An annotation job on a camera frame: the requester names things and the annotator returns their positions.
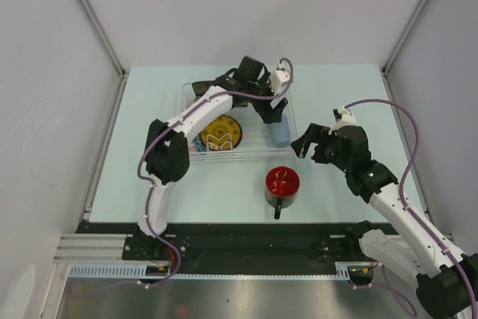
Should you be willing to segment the black square floral plate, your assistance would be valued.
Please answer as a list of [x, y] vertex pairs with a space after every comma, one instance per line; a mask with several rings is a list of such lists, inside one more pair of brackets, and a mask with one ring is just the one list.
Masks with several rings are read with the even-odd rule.
[[[241, 93], [244, 93], [246, 90], [243, 84], [233, 80], [232, 78], [227, 78], [225, 81], [221, 81], [218, 84], [215, 84], [213, 81], [195, 81], [194, 83], [192, 83], [192, 88], [194, 94], [196, 95], [196, 100], [203, 96], [211, 86], [220, 86], [224, 90], [236, 91]], [[245, 97], [239, 95], [232, 95], [233, 108], [246, 108], [248, 106], [248, 103], [249, 101]]]

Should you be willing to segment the brown patterned bowl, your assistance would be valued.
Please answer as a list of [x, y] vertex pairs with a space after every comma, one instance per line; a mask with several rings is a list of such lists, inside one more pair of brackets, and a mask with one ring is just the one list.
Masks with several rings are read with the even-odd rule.
[[190, 106], [192, 106], [193, 104], [195, 104], [198, 100], [200, 99], [199, 96], [196, 96], [194, 98], [192, 98], [191, 100], [189, 100], [185, 106], [186, 109], [188, 109]]

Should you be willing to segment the clear wire dish rack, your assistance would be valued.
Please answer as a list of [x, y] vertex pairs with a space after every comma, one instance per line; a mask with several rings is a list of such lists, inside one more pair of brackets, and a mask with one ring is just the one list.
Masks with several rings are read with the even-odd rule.
[[286, 99], [280, 123], [264, 123], [251, 104], [219, 115], [190, 140], [191, 161], [288, 157], [292, 149], [281, 142], [297, 139], [297, 127], [291, 95]]

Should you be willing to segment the light blue cup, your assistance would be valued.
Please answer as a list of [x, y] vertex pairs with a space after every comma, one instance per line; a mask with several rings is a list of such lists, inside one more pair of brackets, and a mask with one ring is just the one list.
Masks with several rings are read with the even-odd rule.
[[282, 115], [282, 119], [278, 123], [267, 125], [270, 139], [276, 148], [285, 148], [291, 144], [291, 132], [286, 114]]

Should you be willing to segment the red black mug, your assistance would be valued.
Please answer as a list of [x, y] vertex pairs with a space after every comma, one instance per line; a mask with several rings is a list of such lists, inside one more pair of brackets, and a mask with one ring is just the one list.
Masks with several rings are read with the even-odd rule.
[[282, 211], [293, 205], [300, 187], [300, 179], [290, 167], [274, 167], [265, 179], [264, 196], [273, 208], [273, 219], [279, 220]]

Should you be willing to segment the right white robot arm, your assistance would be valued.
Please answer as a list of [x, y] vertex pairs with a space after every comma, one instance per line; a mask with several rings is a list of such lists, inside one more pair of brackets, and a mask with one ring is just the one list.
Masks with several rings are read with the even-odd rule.
[[345, 253], [353, 260], [376, 259], [406, 280], [432, 318], [476, 318], [477, 255], [465, 254], [400, 194], [397, 177], [372, 158], [364, 129], [353, 125], [330, 129], [312, 123], [291, 143], [299, 158], [311, 146], [312, 161], [342, 171], [350, 191], [378, 211], [403, 240], [396, 244], [363, 221], [345, 240]]

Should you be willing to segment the yellow round patterned plate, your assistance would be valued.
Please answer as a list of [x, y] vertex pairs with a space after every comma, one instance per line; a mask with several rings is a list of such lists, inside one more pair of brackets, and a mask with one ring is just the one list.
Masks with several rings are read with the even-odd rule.
[[229, 115], [221, 115], [199, 134], [208, 151], [229, 151], [238, 147], [243, 139], [240, 123]]

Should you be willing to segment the blue patterned bowl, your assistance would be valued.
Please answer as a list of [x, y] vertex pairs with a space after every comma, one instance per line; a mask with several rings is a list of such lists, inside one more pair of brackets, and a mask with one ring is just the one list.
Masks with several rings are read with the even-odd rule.
[[190, 150], [192, 152], [207, 152], [208, 147], [202, 142], [201, 137], [199, 135], [197, 135], [192, 140]]

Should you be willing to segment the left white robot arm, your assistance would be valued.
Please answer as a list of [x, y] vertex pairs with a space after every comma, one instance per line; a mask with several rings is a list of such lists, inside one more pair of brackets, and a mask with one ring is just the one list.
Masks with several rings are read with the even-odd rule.
[[248, 102], [265, 124], [280, 123], [288, 105], [287, 92], [294, 82], [294, 65], [281, 58], [269, 71], [265, 64], [246, 56], [236, 68], [215, 78], [199, 100], [166, 122], [154, 120], [146, 147], [137, 165], [137, 177], [149, 183], [143, 216], [138, 226], [145, 235], [139, 250], [147, 258], [160, 257], [165, 246], [179, 250], [162, 238], [173, 189], [190, 167], [192, 140], [219, 116]]

